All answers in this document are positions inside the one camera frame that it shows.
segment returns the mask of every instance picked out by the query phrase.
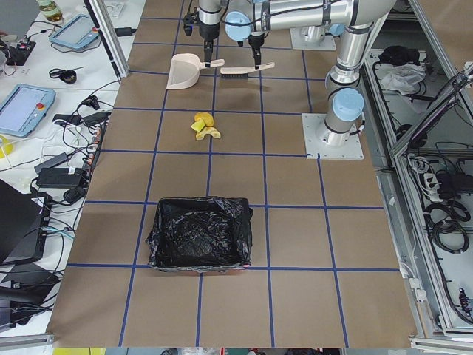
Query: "bin liner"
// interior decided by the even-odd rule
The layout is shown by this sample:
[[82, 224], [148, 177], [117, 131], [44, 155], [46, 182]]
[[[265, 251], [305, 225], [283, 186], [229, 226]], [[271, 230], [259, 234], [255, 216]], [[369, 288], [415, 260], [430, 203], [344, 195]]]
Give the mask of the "bin liner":
[[146, 242], [161, 271], [222, 271], [251, 261], [253, 210], [246, 198], [163, 198]]

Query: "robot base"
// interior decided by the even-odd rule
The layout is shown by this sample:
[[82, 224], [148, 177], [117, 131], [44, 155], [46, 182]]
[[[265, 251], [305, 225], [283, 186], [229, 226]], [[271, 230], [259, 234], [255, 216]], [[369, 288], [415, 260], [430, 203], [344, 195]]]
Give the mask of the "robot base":
[[300, 28], [290, 29], [290, 40], [293, 50], [336, 50], [333, 36], [326, 35], [321, 42], [309, 42], [304, 39]]
[[[317, 159], [320, 156], [320, 159], [325, 160], [363, 160], [363, 150], [358, 135], [351, 135], [345, 145], [338, 147], [328, 146], [316, 137], [316, 129], [324, 119], [325, 114], [321, 113], [302, 114], [307, 158]], [[350, 131], [356, 131], [355, 124]]]

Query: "blue joint cap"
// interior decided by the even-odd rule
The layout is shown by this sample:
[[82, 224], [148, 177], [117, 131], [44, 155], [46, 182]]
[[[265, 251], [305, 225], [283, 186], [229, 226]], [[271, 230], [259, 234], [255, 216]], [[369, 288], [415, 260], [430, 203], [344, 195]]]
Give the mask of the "blue joint cap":
[[345, 122], [351, 122], [360, 117], [364, 107], [364, 99], [355, 89], [342, 89], [335, 94], [332, 102], [333, 112]]
[[332, 26], [330, 26], [327, 32], [330, 33], [332, 36], [340, 36], [344, 31], [344, 24], [333, 24]]
[[251, 34], [250, 19], [240, 11], [231, 11], [225, 17], [225, 22], [238, 24], [239, 26], [225, 25], [225, 31], [231, 39], [237, 42], [244, 41]]

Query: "floor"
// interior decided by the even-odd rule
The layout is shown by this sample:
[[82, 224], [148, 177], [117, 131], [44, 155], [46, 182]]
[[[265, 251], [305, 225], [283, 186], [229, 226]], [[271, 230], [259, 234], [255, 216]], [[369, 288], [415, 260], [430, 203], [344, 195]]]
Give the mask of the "floor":
[[[187, 1], [148, 1], [92, 178], [48, 331], [56, 346], [407, 348], [415, 325], [364, 143], [359, 162], [308, 160], [301, 112], [326, 112], [335, 53], [290, 49], [271, 33], [247, 81], [202, 72], [165, 91]], [[225, 31], [215, 55], [252, 65]], [[195, 141], [211, 112], [220, 140]], [[246, 197], [251, 267], [160, 273], [144, 243], [162, 197]]]

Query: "white desk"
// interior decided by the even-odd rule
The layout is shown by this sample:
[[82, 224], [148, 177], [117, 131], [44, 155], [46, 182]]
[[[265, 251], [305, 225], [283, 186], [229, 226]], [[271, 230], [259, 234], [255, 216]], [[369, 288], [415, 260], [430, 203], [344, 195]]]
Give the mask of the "white desk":
[[[126, 0], [125, 7], [117, 18], [112, 18], [112, 23], [115, 27], [132, 27], [137, 28], [141, 12], [146, 0]], [[59, 7], [62, 9], [66, 21], [71, 19], [81, 10], [82, 1], [79, 0], [56, 0]], [[44, 20], [44, 17], [39, 14], [37, 20]], [[33, 24], [28, 31], [28, 34], [37, 33], [45, 28], [51, 28], [47, 24]], [[90, 50], [85, 53], [60, 53], [50, 46], [48, 33], [40, 33], [33, 36], [32, 40], [36, 41], [36, 47], [27, 60], [26, 65], [18, 67], [15, 74], [7, 77], [4, 74], [0, 75], [0, 101], [3, 101], [13, 87], [18, 83], [36, 85], [40, 87], [48, 87], [54, 89], [56, 92], [55, 102], [47, 112], [46, 116], [41, 120], [35, 131], [26, 138], [16, 138], [9, 135], [4, 135], [10, 141], [15, 141], [13, 151], [8, 155], [12, 165], [16, 165], [23, 161], [33, 160], [43, 155], [57, 155], [62, 152], [71, 152], [73, 149], [64, 145], [62, 141], [62, 128], [59, 125], [52, 123], [52, 117], [56, 113], [70, 114], [77, 105], [92, 93], [93, 90], [116, 80], [115, 73], [106, 55], [105, 49], [101, 44], [98, 48]], [[128, 58], [132, 48], [134, 36], [119, 38], [125, 56]], [[84, 67], [78, 70], [78, 80], [75, 84], [65, 84], [58, 79], [51, 79], [48, 72], [52, 68], [72, 69], [75, 67]], [[118, 94], [119, 84], [112, 84], [96, 93], [100, 101], [114, 104]], [[111, 107], [101, 104], [101, 110], [109, 111]], [[82, 115], [90, 115], [94, 113], [90, 107], [83, 106], [80, 108]], [[90, 134], [82, 126], [82, 131], [86, 137]], [[66, 141], [72, 143], [73, 136], [71, 133], [66, 134]], [[79, 142], [81, 145], [86, 145], [84, 139]], [[82, 166], [81, 155], [76, 154], [71, 161], [67, 163], [70, 166]], [[28, 193], [30, 188], [30, 181], [37, 176], [34, 166], [47, 158], [36, 160], [32, 163], [25, 164], [15, 169], [5, 172], [0, 172], [0, 179], [6, 181], [11, 186], [23, 193]], [[0, 159], [0, 171], [7, 169], [9, 163], [6, 159]], [[55, 200], [60, 200], [64, 190], [62, 189], [46, 189]], [[81, 206], [81, 202], [77, 202], [71, 207], [55, 207], [53, 211], [61, 212], [71, 209], [77, 209]], [[51, 217], [58, 218], [68, 224], [73, 224], [78, 211], [71, 211], [64, 214], [51, 214]], [[59, 222], [52, 221], [51, 226], [62, 229], [64, 225]], [[47, 238], [44, 248], [44, 256], [41, 260], [36, 262], [38, 266], [45, 269], [54, 269], [58, 263], [61, 254], [61, 236], [54, 234]], [[64, 238], [64, 253], [61, 258], [58, 270], [65, 268], [69, 252], [72, 246], [72, 241]], [[8, 271], [8, 268], [1, 268], [2, 271]], [[51, 291], [50, 295], [55, 294], [59, 289], [56, 285]], [[0, 337], [17, 337], [23, 335], [43, 334], [46, 331], [48, 322], [50, 321], [51, 312], [45, 312], [38, 316], [34, 316], [26, 325], [17, 325], [16, 328], [11, 328], [0, 333]]]

